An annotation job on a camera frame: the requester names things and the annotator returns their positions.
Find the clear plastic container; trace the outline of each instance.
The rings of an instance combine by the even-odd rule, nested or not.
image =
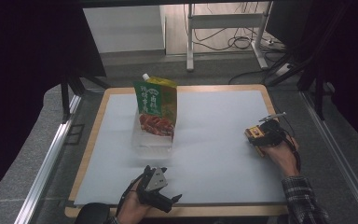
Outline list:
[[[141,129],[139,112],[136,110],[132,129],[132,148],[145,159],[168,159],[172,155],[172,138],[147,133]]]

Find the cable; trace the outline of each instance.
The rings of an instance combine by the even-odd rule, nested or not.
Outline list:
[[[117,205],[117,210],[116,210],[116,214],[115,214],[115,217],[118,216],[118,213],[120,212],[121,210],[121,207],[123,206],[124,204],[124,201],[127,197],[127,194],[129,194],[129,192],[131,191],[132,187],[136,184],[136,182],[138,182],[138,180],[140,180],[142,177],[144,177],[145,173],[139,175],[138,177],[136,177],[136,179],[134,179],[130,184],[129,186],[127,187],[127,189],[124,191],[124,193],[121,195],[121,198],[120,198],[120,201],[118,202],[118,205]]]
[[[183,11],[184,11],[184,18],[185,18],[185,29],[186,29],[186,34],[188,35],[188,30],[187,30],[187,26],[186,26],[186,9],[185,9],[185,4],[183,4]],[[204,40],[207,40],[209,38],[212,38],[213,36],[225,31],[227,28],[223,28],[219,31],[217,31],[216,33],[212,34],[212,35],[209,35],[207,37],[204,37],[202,39],[199,39],[198,36],[197,36],[197,32],[196,30],[194,30],[194,36],[196,37],[196,39],[199,41],[199,42],[195,42],[195,41],[192,41],[193,44],[196,44],[196,45],[200,45],[200,46],[203,46],[205,48],[208,48],[208,49],[212,49],[212,50],[216,50],[216,51],[220,51],[220,50],[225,50],[225,49],[230,49],[230,48],[234,48],[234,49],[248,49],[250,46],[251,46],[251,42],[253,40],[253,34],[256,34],[255,31],[252,31],[251,29],[245,27],[243,28],[243,30],[245,31],[245,29],[249,30],[252,32],[252,38],[249,38],[248,36],[236,36],[237,32],[239,31],[240,28],[237,28],[235,34],[234,34],[234,37],[231,37],[228,41],[227,41],[227,47],[226,48],[222,48],[222,49],[215,49],[215,48],[212,48],[208,45],[205,45],[205,44],[202,44],[200,42],[204,41]],[[248,42],[248,45],[246,45],[245,47],[240,47],[237,45],[237,42]]]
[[[255,3],[255,13],[257,12],[258,2]]]
[[[272,63],[276,63],[278,60],[272,60],[270,59],[270,57],[268,56],[270,53],[278,53],[278,52],[274,52],[274,51],[267,51],[267,52],[264,52],[264,58],[269,60],[270,62]]]
[[[242,76],[245,76],[245,75],[249,75],[249,74],[253,74],[253,73],[264,73],[266,71],[254,71],[254,72],[245,72],[245,73],[241,73],[241,74],[238,74],[234,77],[232,77],[229,81],[228,81],[228,85],[231,85],[231,82],[232,80],[234,80],[235,78],[238,78],[238,77],[242,77]]]
[[[252,40],[253,40],[253,33],[255,33],[255,28],[252,27]]]
[[[275,103],[275,99],[274,99],[273,95],[272,95],[272,94],[268,94],[268,95],[269,95],[269,98],[271,99],[272,105],[273,105],[274,108],[278,111],[278,114],[281,114],[282,111],[280,110],[280,108],[279,108],[279,107],[277,106],[277,104]],[[290,124],[289,120],[288,120],[285,116],[283,116],[282,118],[283,118],[284,121],[287,123],[287,125],[289,126],[289,128],[290,128],[290,130],[292,131],[293,134],[290,135],[289,132],[287,132],[286,130],[285,130],[285,131],[289,134],[289,136],[296,137],[296,132],[295,132],[295,130],[293,129],[292,124]]]
[[[246,13],[246,8],[248,7],[248,2],[246,2],[245,8],[243,9],[242,13]]]
[[[284,55],[270,67],[268,72],[264,75],[263,79],[261,80],[260,84],[266,85],[266,79],[272,74],[274,74],[277,71],[277,69],[281,67],[282,64],[285,64],[287,61],[289,61],[291,56],[292,54],[285,52]]]
[[[281,138],[283,140],[283,142],[285,142],[287,144],[287,146],[289,146],[291,152],[293,153],[293,156],[296,159],[296,168],[300,172],[301,171],[301,158],[300,158],[300,155],[298,154],[296,144],[293,140],[293,137],[289,134],[289,132],[287,132],[285,129],[283,129],[281,127],[281,125],[279,125],[279,131],[283,131],[284,136],[282,136],[282,134],[279,133],[279,131],[275,130],[274,128],[270,128],[269,126],[264,126],[264,129],[265,130],[263,130],[263,131],[268,131],[272,135],[275,135],[276,137]]]
[[[269,48],[267,46],[264,46],[264,45],[260,45],[260,49],[261,50],[264,50],[264,51],[271,51],[271,52],[286,52],[287,50],[286,49],[272,49],[272,48]]]

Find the wall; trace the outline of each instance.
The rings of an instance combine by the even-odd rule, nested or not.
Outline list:
[[[165,48],[160,6],[83,10],[100,53]]]

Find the white tabletop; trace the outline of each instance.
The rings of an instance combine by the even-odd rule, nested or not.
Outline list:
[[[178,120],[168,159],[144,159],[131,148],[134,94],[110,95],[75,204],[117,204],[146,165],[164,166],[161,194],[183,204],[284,203],[282,176],[243,132],[269,113],[260,91],[178,92]]]

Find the plaid shirt sleeve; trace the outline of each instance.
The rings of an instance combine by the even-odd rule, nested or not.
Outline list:
[[[108,218],[103,224],[120,224],[116,217]]]
[[[328,224],[327,212],[316,202],[309,180],[304,176],[289,176],[282,181],[289,213],[299,224]]]

